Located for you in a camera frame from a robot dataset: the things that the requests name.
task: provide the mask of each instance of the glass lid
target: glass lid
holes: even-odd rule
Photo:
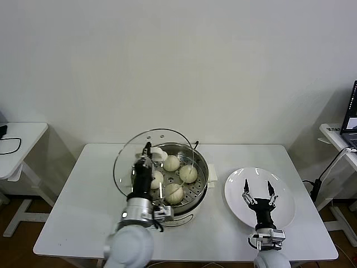
[[[133,166],[147,142],[151,143],[153,154],[150,190],[153,201],[165,200],[166,204],[179,204],[184,195],[183,185],[197,179],[197,170],[194,167],[194,149],[188,139],[175,130],[155,128],[130,139],[119,151],[114,162],[115,185],[125,196],[133,191],[136,177]],[[165,160],[157,161],[155,152],[161,150],[165,152]]]

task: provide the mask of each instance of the table leg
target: table leg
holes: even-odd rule
[[[47,218],[49,217],[48,213],[27,213],[26,210],[31,204],[30,199],[25,199],[20,207],[18,208],[15,216],[13,216],[12,220],[10,221],[9,225],[7,226],[3,237],[12,237],[13,233],[15,232],[18,224],[20,222],[46,222]]]
[[[26,174],[31,182],[31,188],[42,197],[50,206],[54,206],[57,196],[52,190],[47,187],[42,180],[37,176],[37,174],[25,163],[22,163],[22,171]]]
[[[349,207],[350,211],[356,211],[357,210],[357,201],[354,202],[352,205]]]
[[[324,208],[335,196],[344,190],[344,185],[346,182],[347,185],[349,185],[350,182],[355,181],[355,178],[356,172],[353,172],[351,175],[342,173],[336,177],[328,177],[323,183],[320,193],[315,201],[317,211],[320,211],[322,208]]]
[[[8,199],[3,193],[0,192],[0,204],[3,202],[5,205],[10,203],[10,199]]]
[[[95,260],[89,259],[79,259],[79,258],[61,258],[70,264],[78,267],[78,268],[96,268]]]
[[[330,207],[330,210],[336,221],[324,222],[326,229],[330,231],[344,231],[346,237],[350,241],[353,247],[357,247],[357,235],[352,229],[351,225],[346,220],[345,216],[342,214],[342,211],[338,207]]]

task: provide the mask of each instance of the metal pot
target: metal pot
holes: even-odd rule
[[[184,189],[183,200],[179,204],[171,205],[175,216],[185,214],[197,207],[206,195],[209,176],[206,160],[198,151],[185,144],[168,142],[155,145],[155,147],[160,147],[163,151],[167,152],[168,155],[176,155],[180,160],[180,168],[174,172],[166,171],[160,165],[155,165],[155,170],[160,171],[164,177],[164,185],[169,183],[182,184],[180,169],[184,165],[192,164],[193,151],[193,163],[198,173],[197,179],[193,183],[185,183],[182,186]],[[154,200],[158,199],[159,194],[159,190],[151,190],[151,195],[154,197]],[[165,205],[170,205],[166,201],[161,200],[160,202],[163,202]]]

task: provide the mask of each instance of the wooden floor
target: wooden floor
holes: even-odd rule
[[[0,233],[2,234],[6,229],[11,218],[15,214],[17,208],[20,206],[22,199],[12,199],[9,205],[0,206]],[[340,207],[345,217],[357,232],[357,217],[354,213],[348,210],[346,204],[335,204]],[[50,212],[51,207],[43,200],[34,200],[28,209],[28,212]],[[321,211],[321,217],[324,221],[333,221],[334,217],[330,213],[328,207]],[[32,248],[39,236],[43,223],[22,222],[18,226],[13,237],[5,238],[0,236],[0,267],[1,268],[74,268],[73,265],[66,261],[54,257],[40,257],[32,252]],[[330,232],[332,240],[339,245],[350,258],[357,256],[357,248],[353,248],[347,240],[343,231]],[[321,268],[338,267],[350,268],[353,267],[349,260],[339,252],[339,258],[335,261],[319,262]],[[220,263],[225,268],[253,268],[250,263]],[[155,268],[201,268],[205,263],[197,262],[165,262],[163,264],[154,265]],[[208,268],[218,267],[214,264],[207,266]],[[315,262],[310,262],[302,265],[303,268],[316,268],[318,265]]]

